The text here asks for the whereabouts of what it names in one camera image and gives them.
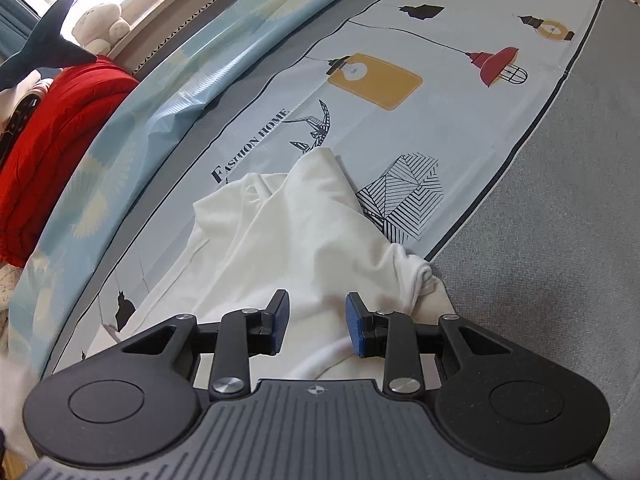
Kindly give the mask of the printed deer pattern sheet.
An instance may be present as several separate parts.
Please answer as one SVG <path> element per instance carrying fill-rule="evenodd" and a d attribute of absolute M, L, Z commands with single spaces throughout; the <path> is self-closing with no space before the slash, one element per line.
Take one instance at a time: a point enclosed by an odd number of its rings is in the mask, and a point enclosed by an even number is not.
<path fill-rule="evenodd" d="M 250 172 L 285 172 L 317 146 L 369 221 L 431 257 L 544 117 L 603 0 L 340 0 L 224 92 L 193 126 L 67 312 L 47 360 L 79 361 L 122 327 L 186 246 L 193 206 Z"/>

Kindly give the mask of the light blue folded sheet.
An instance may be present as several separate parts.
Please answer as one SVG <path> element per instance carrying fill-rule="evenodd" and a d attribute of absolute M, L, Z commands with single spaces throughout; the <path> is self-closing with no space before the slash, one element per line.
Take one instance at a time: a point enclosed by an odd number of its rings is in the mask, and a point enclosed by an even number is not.
<path fill-rule="evenodd" d="M 146 76 L 67 182 L 9 303 L 9 356 L 35 375 L 128 210 L 202 110 L 335 0 L 236 0 Z"/>

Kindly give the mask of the red folded blanket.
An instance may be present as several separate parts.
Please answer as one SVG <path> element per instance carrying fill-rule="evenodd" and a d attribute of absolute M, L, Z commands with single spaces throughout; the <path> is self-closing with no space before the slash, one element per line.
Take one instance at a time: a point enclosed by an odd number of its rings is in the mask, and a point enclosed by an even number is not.
<path fill-rule="evenodd" d="M 96 135 L 138 81 L 105 56 L 62 70 L 1 168 L 1 261 L 22 268 Z"/>

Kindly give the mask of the blue curtain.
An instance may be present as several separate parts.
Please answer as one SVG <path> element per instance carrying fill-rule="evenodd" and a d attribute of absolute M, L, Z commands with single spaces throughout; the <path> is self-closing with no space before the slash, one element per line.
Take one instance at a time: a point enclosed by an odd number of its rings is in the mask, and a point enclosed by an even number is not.
<path fill-rule="evenodd" d="M 39 16 L 23 0 L 0 0 L 0 53 L 6 60 L 26 44 Z"/>

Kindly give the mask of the white plush toy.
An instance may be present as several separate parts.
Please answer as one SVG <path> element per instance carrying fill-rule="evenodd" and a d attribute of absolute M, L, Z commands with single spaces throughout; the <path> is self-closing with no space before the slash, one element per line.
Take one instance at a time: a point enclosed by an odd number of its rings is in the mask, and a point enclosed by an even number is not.
<path fill-rule="evenodd" d="M 120 5 L 105 3 L 82 14 L 72 35 L 85 50 L 95 55 L 107 55 L 130 30 L 130 24 L 122 18 Z"/>

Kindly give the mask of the cream folded quilt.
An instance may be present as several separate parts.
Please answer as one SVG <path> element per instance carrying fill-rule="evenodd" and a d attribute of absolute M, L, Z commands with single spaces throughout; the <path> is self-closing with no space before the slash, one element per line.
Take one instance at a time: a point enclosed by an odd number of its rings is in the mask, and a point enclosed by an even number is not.
<path fill-rule="evenodd" d="M 10 301 L 22 273 L 23 270 L 18 266 L 11 266 L 5 261 L 0 264 L 0 351 L 2 356 L 9 354 L 11 333 Z"/>

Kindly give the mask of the white folded bedding stack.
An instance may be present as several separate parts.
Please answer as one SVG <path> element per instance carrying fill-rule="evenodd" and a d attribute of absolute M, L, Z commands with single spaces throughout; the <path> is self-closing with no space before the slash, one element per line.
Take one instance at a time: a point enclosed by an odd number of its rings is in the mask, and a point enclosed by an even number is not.
<path fill-rule="evenodd" d="M 47 95 L 52 81 L 52 78 L 42 78 L 38 70 L 33 70 L 16 87 L 1 92 L 1 166 L 6 163 L 18 137 Z"/>

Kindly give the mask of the dark teal shark plush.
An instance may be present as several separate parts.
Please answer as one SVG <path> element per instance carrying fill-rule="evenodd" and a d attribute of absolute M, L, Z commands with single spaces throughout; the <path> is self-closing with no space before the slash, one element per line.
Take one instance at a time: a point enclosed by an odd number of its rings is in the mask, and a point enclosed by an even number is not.
<path fill-rule="evenodd" d="M 16 87 L 33 70 L 67 68 L 96 62 L 98 57 L 68 41 L 61 34 L 62 25 L 75 0 L 56 0 L 40 18 L 24 47 L 1 65 L 0 90 Z"/>

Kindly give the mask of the white small garment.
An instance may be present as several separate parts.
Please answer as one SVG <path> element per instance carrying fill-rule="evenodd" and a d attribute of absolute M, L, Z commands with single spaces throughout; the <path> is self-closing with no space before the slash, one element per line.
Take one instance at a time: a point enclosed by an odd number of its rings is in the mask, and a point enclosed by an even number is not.
<path fill-rule="evenodd" d="M 390 242 L 363 214 L 328 148 L 287 174 L 247 174 L 198 200 L 186 247 L 137 304 L 121 332 L 99 330 L 99 351 L 174 315 L 217 322 L 261 309 L 284 289 L 291 314 L 282 350 L 250 362 L 254 379 L 380 379 L 378 358 L 359 359 L 345 321 L 356 292 L 373 311 L 434 324 L 452 309 L 430 265 Z"/>

